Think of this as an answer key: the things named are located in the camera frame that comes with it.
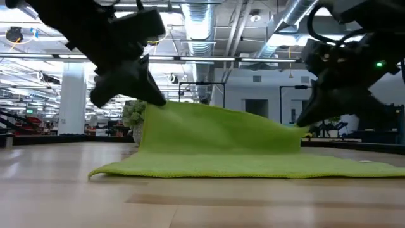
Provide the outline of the red background equipment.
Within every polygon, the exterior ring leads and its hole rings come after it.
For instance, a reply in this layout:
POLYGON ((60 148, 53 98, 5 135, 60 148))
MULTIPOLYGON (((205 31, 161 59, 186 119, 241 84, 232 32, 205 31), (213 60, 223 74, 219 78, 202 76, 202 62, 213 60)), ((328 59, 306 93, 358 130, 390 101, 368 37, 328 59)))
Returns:
POLYGON ((0 126, 0 131, 7 131, 14 135, 41 135, 43 133, 37 124, 27 118, 5 111, 0 111, 0 124, 4 125, 4 127, 0 126))

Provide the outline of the black background frame stand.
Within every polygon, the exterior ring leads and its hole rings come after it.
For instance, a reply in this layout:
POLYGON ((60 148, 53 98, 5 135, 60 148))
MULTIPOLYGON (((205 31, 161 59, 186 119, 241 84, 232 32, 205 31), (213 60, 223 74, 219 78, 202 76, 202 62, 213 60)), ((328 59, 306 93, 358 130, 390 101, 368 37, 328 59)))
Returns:
POLYGON ((293 88, 293 89, 301 89, 301 90, 306 90, 309 88, 312 88, 312 86, 308 86, 308 85, 281 85, 278 88, 279 91, 279 121, 281 124, 283 124, 282 122, 282 89, 283 88, 293 88))
POLYGON ((178 84, 178 102, 180 102, 180 98, 184 95, 184 91, 187 90, 189 85, 195 86, 216 86, 221 85, 223 87, 222 94, 223 94, 223 108, 225 108, 225 86, 226 83, 224 82, 180 82, 178 84), (181 89, 181 86, 186 84, 187 87, 185 89, 181 89))

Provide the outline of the overhead light bar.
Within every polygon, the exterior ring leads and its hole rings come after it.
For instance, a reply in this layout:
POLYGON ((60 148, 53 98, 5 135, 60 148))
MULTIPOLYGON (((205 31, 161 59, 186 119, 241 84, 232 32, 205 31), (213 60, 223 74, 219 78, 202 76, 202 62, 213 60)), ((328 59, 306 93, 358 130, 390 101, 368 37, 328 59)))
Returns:
MULTIPOLYGON (((16 58, 27 60, 78 60, 89 61, 82 54, 37 54, 37 53, 0 53, 0 58, 16 58)), ((246 63, 302 63, 300 59, 292 58, 241 58, 213 56, 149 56, 152 61, 194 61, 194 62, 246 62, 246 63)))

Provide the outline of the silver ventilation duct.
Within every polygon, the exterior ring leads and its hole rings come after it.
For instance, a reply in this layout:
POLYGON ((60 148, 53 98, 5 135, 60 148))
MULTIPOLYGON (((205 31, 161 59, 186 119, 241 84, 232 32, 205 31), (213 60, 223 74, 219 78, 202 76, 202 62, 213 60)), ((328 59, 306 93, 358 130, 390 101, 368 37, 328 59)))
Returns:
MULTIPOLYGON (((214 6, 210 4, 181 4, 184 14, 186 38, 197 40, 189 42, 191 56, 212 56, 214 44, 208 41, 213 39, 213 23, 215 19, 214 6)), ((211 82, 213 80, 212 65, 208 63, 195 63, 192 67, 195 82, 211 82)), ((196 85, 196 96, 200 103, 209 103, 212 86, 196 85)))
POLYGON ((280 35, 284 29, 292 29, 293 33, 299 28, 299 22, 312 10, 318 0, 288 0, 286 8, 273 15, 267 24, 266 40, 256 58, 271 58, 278 47, 286 46, 287 35, 280 35))

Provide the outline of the grey metal post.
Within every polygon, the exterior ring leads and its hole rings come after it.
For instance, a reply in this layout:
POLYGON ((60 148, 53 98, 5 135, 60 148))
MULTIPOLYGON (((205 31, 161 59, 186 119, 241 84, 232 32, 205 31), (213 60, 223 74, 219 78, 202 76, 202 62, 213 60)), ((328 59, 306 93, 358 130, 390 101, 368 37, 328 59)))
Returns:
POLYGON ((12 148, 14 136, 12 133, 0 134, 0 149, 12 148))

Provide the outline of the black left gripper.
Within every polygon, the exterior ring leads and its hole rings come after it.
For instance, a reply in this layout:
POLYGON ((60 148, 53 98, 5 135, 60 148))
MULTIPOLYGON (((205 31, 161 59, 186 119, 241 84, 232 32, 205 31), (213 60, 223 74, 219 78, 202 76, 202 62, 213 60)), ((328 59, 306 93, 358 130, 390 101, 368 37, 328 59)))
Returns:
POLYGON ((103 107, 117 95, 164 106, 166 99, 149 71, 149 56, 143 53, 149 34, 142 30, 69 30, 68 43, 95 66, 96 86, 91 102, 103 107))

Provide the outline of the yellow hanging fixture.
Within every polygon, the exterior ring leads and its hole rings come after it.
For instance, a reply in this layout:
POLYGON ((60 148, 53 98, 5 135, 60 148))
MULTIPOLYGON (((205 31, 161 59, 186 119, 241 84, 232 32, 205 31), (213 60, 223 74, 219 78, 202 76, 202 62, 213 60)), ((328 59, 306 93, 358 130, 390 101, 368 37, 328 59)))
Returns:
MULTIPOLYGON (((291 53, 291 46, 288 48, 288 54, 289 54, 289 59, 292 58, 292 53, 291 53)), ((289 63, 289 78, 292 79, 294 78, 293 74, 292 74, 292 63, 289 63)))

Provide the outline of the white pillar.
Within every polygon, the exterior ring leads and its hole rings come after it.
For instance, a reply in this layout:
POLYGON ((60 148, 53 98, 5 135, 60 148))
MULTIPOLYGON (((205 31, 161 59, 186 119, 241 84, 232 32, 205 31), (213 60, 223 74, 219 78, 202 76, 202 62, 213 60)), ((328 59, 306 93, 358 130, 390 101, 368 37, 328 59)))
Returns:
POLYGON ((65 63, 61 83, 58 134, 83 134, 87 76, 83 63, 65 63))

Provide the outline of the black aluminium table frame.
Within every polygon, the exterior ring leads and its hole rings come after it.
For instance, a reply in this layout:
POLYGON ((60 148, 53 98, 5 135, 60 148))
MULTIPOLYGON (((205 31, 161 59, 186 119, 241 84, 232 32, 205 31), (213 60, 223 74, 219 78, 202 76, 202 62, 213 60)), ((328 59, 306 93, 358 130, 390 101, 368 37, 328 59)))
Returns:
MULTIPOLYGON (((126 137, 108 136, 15 136, 13 139, 14 146, 80 142, 133 143, 134 140, 126 137)), ((301 146, 314 148, 352 149, 405 156, 405 145, 402 144, 376 144, 349 141, 303 141, 301 146)))

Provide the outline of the dark cabinet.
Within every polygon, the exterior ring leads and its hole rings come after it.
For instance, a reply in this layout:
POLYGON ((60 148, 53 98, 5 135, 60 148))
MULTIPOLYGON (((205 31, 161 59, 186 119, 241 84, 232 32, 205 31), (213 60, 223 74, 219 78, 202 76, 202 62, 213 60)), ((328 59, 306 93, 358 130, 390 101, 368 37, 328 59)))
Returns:
POLYGON ((380 125, 376 122, 360 120, 358 128, 349 135, 359 138, 363 143, 402 144, 404 138, 405 106, 385 105, 385 111, 390 118, 383 120, 380 125))

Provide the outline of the potted artificial green plant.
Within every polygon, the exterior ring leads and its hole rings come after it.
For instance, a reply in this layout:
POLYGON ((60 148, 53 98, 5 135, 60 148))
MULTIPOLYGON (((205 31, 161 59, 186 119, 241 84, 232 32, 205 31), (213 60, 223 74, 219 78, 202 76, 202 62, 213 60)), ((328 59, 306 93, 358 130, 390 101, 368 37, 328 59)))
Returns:
POLYGON ((131 100, 123 107, 123 124, 130 128, 135 145, 140 146, 142 140, 142 130, 145 120, 146 102, 142 100, 131 100))

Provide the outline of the lime green microfiber towel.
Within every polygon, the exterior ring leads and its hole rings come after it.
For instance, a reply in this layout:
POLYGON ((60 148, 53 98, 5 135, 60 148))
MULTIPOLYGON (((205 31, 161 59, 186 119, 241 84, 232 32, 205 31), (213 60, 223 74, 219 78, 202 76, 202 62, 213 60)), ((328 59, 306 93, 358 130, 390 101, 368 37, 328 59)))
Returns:
POLYGON ((405 177, 405 168, 301 151, 306 129, 217 106, 147 104, 128 158, 92 171, 140 177, 405 177))

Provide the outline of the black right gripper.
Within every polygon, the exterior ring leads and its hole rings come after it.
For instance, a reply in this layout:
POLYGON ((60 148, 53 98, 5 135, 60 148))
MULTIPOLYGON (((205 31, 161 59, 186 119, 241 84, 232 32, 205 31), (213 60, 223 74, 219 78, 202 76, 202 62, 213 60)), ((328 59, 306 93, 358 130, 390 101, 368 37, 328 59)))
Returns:
POLYGON ((312 93, 297 126, 356 115, 376 128, 384 127, 396 114, 367 88, 387 73, 398 73, 397 64, 404 58, 405 32, 371 33, 342 47, 309 39, 301 59, 317 80, 311 81, 312 93))

